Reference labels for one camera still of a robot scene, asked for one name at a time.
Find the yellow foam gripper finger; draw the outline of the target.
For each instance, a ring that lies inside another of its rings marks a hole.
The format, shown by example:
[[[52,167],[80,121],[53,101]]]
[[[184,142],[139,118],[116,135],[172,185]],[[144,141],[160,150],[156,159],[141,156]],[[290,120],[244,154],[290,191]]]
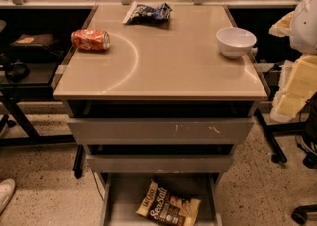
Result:
[[[281,19],[279,19],[275,24],[273,24],[269,33],[276,37],[285,37],[291,35],[291,22],[294,12],[291,11],[288,14],[284,15]]]
[[[287,60],[282,66],[278,87],[270,118],[285,123],[317,92],[317,56],[302,55],[296,62]]]

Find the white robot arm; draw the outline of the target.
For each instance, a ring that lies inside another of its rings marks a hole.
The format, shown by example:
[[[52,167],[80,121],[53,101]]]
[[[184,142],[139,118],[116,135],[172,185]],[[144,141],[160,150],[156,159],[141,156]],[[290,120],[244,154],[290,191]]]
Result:
[[[277,37],[289,36],[290,46],[301,52],[298,60],[287,60],[282,66],[270,112],[274,121],[288,122],[317,92],[317,0],[301,0],[269,32]]]

